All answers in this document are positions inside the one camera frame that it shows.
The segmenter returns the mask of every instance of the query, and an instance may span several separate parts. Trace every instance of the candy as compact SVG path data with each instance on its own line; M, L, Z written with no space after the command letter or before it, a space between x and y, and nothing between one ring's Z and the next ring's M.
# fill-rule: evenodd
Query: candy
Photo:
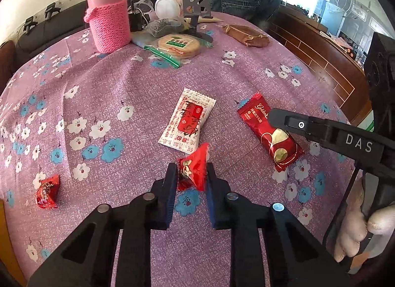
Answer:
M58 208L55 201L58 195L59 184L58 174L41 181L41 186L38 188L36 193L36 202L40 208Z
M199 145L200 130L216 100L185 88L158 143L185 153Z
M198 191L204 191L208 149L209 144L203 143L194 153L188 157L179 159L178 168L180 170L180 178L178 190L183 191L195 186Z
M269 124L269 111L270 106L257 92L237 112L269 151L276 170L280 172L303 155L304 151L286 131Z

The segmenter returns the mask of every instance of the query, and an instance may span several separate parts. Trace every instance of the pink and white bottle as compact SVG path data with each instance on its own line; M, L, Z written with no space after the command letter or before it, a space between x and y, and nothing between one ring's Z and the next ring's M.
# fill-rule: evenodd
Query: pink and white bottle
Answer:
M84 21L90 29L97 50L110 53L130 42L126 0L88 0Z

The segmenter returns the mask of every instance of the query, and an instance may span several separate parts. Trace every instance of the jeans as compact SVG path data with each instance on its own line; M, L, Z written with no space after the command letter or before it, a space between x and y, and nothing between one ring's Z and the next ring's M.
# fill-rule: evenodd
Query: jeans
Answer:
M211 0L211 10L246 19L253 24L268 20L281 0Z

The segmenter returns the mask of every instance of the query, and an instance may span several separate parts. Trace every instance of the tablecloth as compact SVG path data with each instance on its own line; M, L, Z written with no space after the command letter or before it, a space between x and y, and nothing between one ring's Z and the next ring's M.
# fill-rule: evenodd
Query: tablecloth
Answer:
M271 107L347 120L283 45L270 38L266 48L248 48L221 25L199 24L214 47L179 69L133 44L100 54L87 29L15 73L0 97L0 197L27 278L96 206L129 203L164 177L168 163L185 156L158 143L184 87L217 100L200 134L200 143L210 143L217 176L252 202L283 203L322 239L352 161L295 136L305 155L277 172L236 102L260 91ZM36 190L54 174L61 181L59 208L40 209ZM170 228L152 232L151 264L153 286L229 285L230 232L211 228L204 193L177 193Z

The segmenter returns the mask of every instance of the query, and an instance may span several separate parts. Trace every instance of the white snack package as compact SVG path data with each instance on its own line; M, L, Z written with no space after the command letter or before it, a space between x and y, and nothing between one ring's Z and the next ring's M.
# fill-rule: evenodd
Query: white snack package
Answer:
M191 154L199 146L199 134L216 100L185 88L158 143Z

